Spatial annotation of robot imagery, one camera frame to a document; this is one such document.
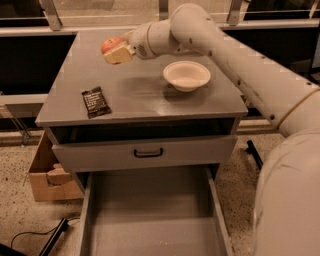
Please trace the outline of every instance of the brown box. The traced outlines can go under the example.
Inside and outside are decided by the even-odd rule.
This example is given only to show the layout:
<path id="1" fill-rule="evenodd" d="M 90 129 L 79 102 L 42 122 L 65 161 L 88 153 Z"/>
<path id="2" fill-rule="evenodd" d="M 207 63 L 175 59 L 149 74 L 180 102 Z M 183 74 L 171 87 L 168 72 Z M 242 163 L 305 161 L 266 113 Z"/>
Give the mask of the brown box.
<path id="1" fill-rule="evenodd" d="M 59 168 L 58 160 L 52 151 L 52 143 L 45 133 L 30 165 L 29 179 L 35 201 L 83 198 L 83 193 L 72 175 Z"/>

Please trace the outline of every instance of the black snack bag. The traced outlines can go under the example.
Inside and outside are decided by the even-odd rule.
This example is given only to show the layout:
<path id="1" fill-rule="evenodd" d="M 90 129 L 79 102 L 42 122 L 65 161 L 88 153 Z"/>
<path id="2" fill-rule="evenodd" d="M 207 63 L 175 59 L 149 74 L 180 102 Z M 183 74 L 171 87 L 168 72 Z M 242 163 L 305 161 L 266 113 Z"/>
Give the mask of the black snack bag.
<path id="1" fill-rule="evenodd" d="M 108 106 L 100 86 L 90 91 L 82 92 L 82 95 L 89 118 L 111 113 L 111 108 Z"/>

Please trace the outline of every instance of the gray table surface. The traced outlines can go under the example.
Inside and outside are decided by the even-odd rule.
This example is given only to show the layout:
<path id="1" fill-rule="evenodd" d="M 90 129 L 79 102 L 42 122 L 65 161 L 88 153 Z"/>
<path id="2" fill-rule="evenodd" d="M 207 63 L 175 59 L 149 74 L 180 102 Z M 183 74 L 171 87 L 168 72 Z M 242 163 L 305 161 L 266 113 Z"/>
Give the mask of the gray table surface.
<path id="1" fill-rule="evenodd" d="M 129 63 L 107 64 L 100 53 L 102 42 L 124 32 L 126 30 L 110 29 L 77 34 L 37 117 L 38 126 L 246 115 L 247 108 L 237 89 L 207 57 L 166 55 L 147 61 L 135 57 Z M 164 80 L 162 71 L 179 60 L 205 65 L 211 72 L 209 83 L 193 92 L 177 91 Z M 89 119 L 81 93 L 96 86 L 102 88 L 112 113 Z"/>

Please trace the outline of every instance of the speckled floor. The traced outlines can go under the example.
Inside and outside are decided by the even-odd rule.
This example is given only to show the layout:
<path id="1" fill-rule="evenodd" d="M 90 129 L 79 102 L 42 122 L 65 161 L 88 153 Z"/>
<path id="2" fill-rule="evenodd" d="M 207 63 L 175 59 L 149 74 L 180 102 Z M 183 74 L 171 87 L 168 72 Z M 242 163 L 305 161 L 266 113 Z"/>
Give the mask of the speckled floor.
<path id="1" fill-rule="evenodd" d="M 242 121 L 233 155 L 219 172 L 216 184 L 235 256 L 252 255 L 253 203 L 259 170 L 246 152 L 252 140 L 264 160 L 283 138 L 265 121 Z M 37 148 L 41 131 L 21 147 L 17 132 L 0 133 L 0 243 L 10 246 L 12 238 L 26 231 L 47 232 L 62 218 L 80 216 L 82 200 L 35 202 L 27 172 Z M 79 220 L 70 221 L 50 255 L 73 255 L 77 245 Z M 22 235 L 13 248 L 26 255 L 38 255 L 49 235 Z"/>

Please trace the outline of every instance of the bowl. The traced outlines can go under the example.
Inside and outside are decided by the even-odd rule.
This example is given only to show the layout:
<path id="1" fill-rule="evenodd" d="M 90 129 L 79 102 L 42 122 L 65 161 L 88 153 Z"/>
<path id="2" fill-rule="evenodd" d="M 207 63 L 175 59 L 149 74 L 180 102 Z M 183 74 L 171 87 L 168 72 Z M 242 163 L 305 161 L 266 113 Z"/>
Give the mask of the bowl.
<path id="1" fill-rule="evenodd" d="M 191 92 L 205 85 L 211 78 L 210 71 L 193 61 L 177 61 L 163 70 L 164 79 L 177 90 Z"/>

